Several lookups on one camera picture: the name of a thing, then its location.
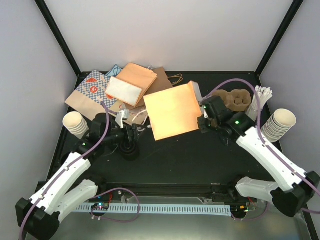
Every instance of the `black platform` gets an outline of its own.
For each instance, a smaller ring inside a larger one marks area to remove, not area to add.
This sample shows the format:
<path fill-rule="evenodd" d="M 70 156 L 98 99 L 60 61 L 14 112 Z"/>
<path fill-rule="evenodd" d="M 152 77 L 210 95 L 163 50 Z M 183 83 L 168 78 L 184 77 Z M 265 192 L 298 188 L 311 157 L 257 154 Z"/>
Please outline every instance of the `black platform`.
<path fill-rule="evenodd" d="M 173 76 L 181 72 L 167 72 Z M 253 86 L 260 85 L 253 72 L 182 72 L 183 82 L 199 83 L 202 96 L 207 95 L 220 83 L 240 78 Z M 222 89 L 247 89 L 241 82 L 229 83 Z M 269 118 L 265 107 L 262 112 L 262 124 Z M 49 178 L 60 167 L 59 159 L 70 152 L 78 139 L 66 132 L 60 140 L 60 150 L 53 160 Z M 128 187 L 141 195 L 184 195 L 194 196 L 212 193 L 212 187 L 219 188 L 233 180 L 237 175 L 253 179 L 272 181 L 270 174 L 244 149 L 230 143 L 224 145 L 214 132 L 202 134 L 193 131 L 168 139 L 155 141 L 151 129 L 139 139 L 140 156 L 135 161 L 123 159 L 117 152 L 101 157 L 82 176 L 99 174 L 111 187 Z"/>

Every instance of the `white wall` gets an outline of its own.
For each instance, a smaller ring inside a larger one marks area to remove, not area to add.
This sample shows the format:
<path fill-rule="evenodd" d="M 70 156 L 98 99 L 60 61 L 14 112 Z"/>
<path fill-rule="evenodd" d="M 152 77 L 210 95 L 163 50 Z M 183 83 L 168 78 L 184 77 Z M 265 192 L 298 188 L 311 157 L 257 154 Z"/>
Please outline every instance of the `white wall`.
<path fill-rule="evenodd" d="M 281 40 L 261 81 L 271 87 L 272 111 L 286 108 L 294 112 L 297 124 L 282 139 L 284 153 L 307 172 L 320 174 L 320 1 L 304 1 Z M 320 198 L 308 204 L 320 211 Z M 320 215 L 312 215 L 320 236 Z"/>
<path fill-rule="evenodd" d="M 34 0 L 2 0 L 0 30 L 0 238 L 14 240 L 16 202 L 48 174 L 76 75 Z"/>
<path fill-rule="evenodd" d="M 46 0 L 82 71 L 255 71 L 293 0 Z"/>

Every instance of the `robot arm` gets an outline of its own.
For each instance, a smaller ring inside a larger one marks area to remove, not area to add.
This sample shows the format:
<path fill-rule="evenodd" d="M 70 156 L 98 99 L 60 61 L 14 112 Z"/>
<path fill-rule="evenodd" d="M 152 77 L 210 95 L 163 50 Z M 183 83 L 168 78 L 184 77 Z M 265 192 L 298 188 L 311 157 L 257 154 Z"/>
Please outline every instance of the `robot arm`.
<path fill-rule="evenodd" d="M 16 206 L 16 216 L 19 227 L 30 211 L 24 230 L 38 240 L 49 240 L 56 233 L 60 223 L 83 202 L 106 191 L 106 181 L 99 176 L 91 176 L 80 185 L 71 189 L 76 180 L 87 171 L 108 146 L 117 149 L 126 159 L 133 159 L 139 155 L 137 140 L 139 125 L 118 125 L 113 119 L 101 144 L 84 158 L 81 155 L 88 152 L 104 135 L 106 129 L 106 114 L 100 113 L 92 121 L 90 132 L 81 139 L 74 152 L 68 154 L 65 162 L 46 185 L 27 200 L 21 198 Z"/>
<path fill-rule="evenodd" d="M 236 183 L 237 192 L 243 197 L 268 201 L 288 217 L 295 216 L 315 194 L 295 173 L 304 176 L 316 187 L 320 182 L 320 177 L 313 171 L 306 173 L 266 138 L 264 138 L 265 144 L 263 144 L 255 123 L 243 112 L 232 113 L 226 108 L 220 97 L 213 96 L 206 99 L 202 102 L 202 107 L 203 116 L 198 118 L 201 132 L 214 130 L 223 137 L 235 141 L 236 144 L 249 152 L 275 180 L 275 182 L 268 182 L 244 177 Z M 266 145 L 289 164 L 294 172 L 280 162 Z"/>

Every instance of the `black table surface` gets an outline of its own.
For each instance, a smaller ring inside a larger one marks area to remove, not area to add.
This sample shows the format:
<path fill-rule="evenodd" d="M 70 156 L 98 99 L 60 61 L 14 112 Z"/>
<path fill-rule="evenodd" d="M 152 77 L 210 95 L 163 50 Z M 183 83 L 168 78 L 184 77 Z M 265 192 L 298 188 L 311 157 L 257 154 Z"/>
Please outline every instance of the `black table surface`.
<path fill-rule="evenodd" d="M 168 76 L 182 73 L 183 82 L 195 81 L 202 96 L 207 95 L 228 79 L 244 79 L 253 86 L 259 79 L 253 72 L 167 72 Z M 249 87 L 240 82 L 223 86 L 228 92 Z M 262 124 L 270 113 L 265 107 Z M 70 152 L 78 139 L 67 134 L 62 155 Z M 98 159 L 89 169 L 108 183 L 211 185 L 227 184 L 237 175 L 257 180 L 272 181 L 270 174 L 244 149 L 235 143 L 224 145 L 215 132 L 202 134 L 199 130 L 155 141 L 151 129 L 145 131 L 138 142 L 140 156 L 135 161 L 123 159 L 117 152 Z"/>

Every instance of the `paper cup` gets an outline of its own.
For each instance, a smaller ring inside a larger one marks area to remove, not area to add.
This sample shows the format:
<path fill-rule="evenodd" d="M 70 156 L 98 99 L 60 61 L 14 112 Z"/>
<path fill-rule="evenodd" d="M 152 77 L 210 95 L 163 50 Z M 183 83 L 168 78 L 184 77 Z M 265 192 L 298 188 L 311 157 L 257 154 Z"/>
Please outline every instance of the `paper cup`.
<path fill-rule="evenodd" d="M 278 126 L 274 120 L 273 120 L 273 117 L 270 118 L 270 121 L 268 121 L 269 123 L 269 126 L 279 132 L 287 132 L 291 127 L 281 127 L 281 126 Z"/>
<path fill-rule="evenodd" d="M 274 128 L 273 126 L 270 125 L 270 122 L 266 123 L 266 128 L 269 130 L 269 132 L 271 132 L 275 136 L 281 136 L 289 130 L 289 129 L 288 130 L 279 130 L 277 128 Z"/>
<path fill-rule="evenodd" d="M 274 143 L 280 140 L 296 122 L 296 116 L 291 111 L 281 108 L 274 112 L 261 131 L 271 143 Z"/>
<path fill-rule="evenodd" d="M 282 128 L 292 128 L 297 123 L 296 116 L 284 108 L 280 108 L 274 112 L 273 120 Z"/>
<path fill-rule="evenodd" d="M 72 111 L 65 115 L 62 123 L 78 139 L 82 139 L 84 134 L 89 130 L 86 120 L 77 111 Z"/>

